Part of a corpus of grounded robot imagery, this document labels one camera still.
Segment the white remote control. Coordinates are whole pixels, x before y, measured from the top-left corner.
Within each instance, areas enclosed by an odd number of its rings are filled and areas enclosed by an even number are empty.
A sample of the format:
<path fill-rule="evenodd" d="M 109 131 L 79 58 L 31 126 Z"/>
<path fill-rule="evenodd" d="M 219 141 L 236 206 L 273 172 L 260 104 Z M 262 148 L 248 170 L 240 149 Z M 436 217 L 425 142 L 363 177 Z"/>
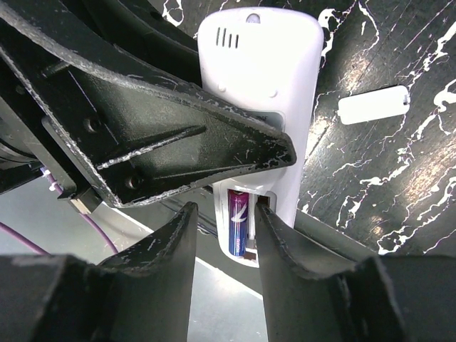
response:
<path fill-rule="evenodd" d="M 288 167 L 231 177 L 213 184 L 217 238 L 232 261 L 258 267 L 254 208 L 264 203 L 288 226 L 296 218 L 324 34 L 299 11 L 242 7 L 210 14 L 197 45 L 203 88 L 286 133 L 296 151 Z M 246 251 L 229 253 L 228 190 L 249 194 Z"/>

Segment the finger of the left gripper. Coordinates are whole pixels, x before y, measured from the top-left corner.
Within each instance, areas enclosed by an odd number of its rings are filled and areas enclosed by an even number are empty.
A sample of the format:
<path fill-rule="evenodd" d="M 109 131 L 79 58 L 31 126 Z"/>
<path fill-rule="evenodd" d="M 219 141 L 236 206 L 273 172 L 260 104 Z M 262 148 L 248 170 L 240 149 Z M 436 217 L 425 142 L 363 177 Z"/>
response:
<path fill-rule="evenodd" d="M 3 1 L 1 19 L 36 45 L 38 62 L 12 42 L 1 54 L 102 202 L 143 206 L 296 162 L 287 134 L 114 45 L 61 1 Z"/>
<path fill-rule="evenodd" d="M 197 42 L 149 1 L 84 1 L 103 37 L 144 62 L 202 85 Z"/>

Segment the blue purple battery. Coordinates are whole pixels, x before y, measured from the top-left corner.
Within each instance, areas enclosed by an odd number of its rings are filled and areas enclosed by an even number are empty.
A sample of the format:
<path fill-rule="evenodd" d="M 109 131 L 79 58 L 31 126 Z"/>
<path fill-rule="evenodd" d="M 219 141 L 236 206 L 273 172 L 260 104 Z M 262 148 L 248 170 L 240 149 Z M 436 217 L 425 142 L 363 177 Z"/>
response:
<path fill-rule="evenodd" d="M 229 253 L 235 257 L 245 254 L 248 218 L 249 218 L 249 194 L 228 190 L 229 202 Z"/>

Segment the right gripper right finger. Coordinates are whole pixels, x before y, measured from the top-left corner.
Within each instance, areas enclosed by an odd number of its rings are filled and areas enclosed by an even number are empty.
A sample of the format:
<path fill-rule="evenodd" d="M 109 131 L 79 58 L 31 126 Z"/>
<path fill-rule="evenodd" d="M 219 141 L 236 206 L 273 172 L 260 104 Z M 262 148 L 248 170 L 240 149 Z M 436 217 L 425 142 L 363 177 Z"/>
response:
<path fill-rule="evenodd" d="M 370 256 L 354 262 L 255 208 L 270 341 L 453 341 L 455 259 Z"/>

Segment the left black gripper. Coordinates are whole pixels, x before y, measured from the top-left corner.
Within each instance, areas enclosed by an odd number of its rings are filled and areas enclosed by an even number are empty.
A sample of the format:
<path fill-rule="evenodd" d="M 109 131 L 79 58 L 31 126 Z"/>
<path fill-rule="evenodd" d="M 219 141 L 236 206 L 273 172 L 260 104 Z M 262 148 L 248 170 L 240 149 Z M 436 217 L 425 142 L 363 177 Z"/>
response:
<path fill-rule="evenodd" d="M 100 29 L 88 10 L 88 1 L 61 1 L 86 26 L 100 35 Z M 1 48 L 13 43 L 27 61 L 38 62 L 32 55 L 36 46 L 1 19 Z M 91 214 L 102 202 L 69 156 L 53 138 L 50 124 L 26 86 L 19 80 L 1 54 L 1 195 L 15 190 L 41 175 L 40 167 L 50 169 L 58 195 L 77 212 Z"/>

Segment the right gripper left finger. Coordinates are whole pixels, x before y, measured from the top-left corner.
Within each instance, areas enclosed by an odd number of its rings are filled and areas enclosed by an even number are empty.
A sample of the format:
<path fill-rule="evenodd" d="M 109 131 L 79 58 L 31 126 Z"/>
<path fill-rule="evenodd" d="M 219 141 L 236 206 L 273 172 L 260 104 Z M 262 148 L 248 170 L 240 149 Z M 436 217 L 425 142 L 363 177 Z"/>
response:
<path fill-rule="evenodd" d="M 185 341 L 198 207 L 100 264 L 69 254 L 1 258 L 3 341 Z"/>

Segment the white battery cover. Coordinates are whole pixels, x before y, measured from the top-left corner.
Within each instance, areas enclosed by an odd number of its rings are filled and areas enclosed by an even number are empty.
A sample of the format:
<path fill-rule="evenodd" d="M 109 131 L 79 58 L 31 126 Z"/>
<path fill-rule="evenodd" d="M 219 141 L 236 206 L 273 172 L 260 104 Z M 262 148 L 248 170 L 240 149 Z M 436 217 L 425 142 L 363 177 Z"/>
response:
<path fill-rule="evenodd" d="M 344 125 L 353 125 L 404 115 L 409 109 L 409 90 L 397 85 L 342 98 L 337 114 Z"/>

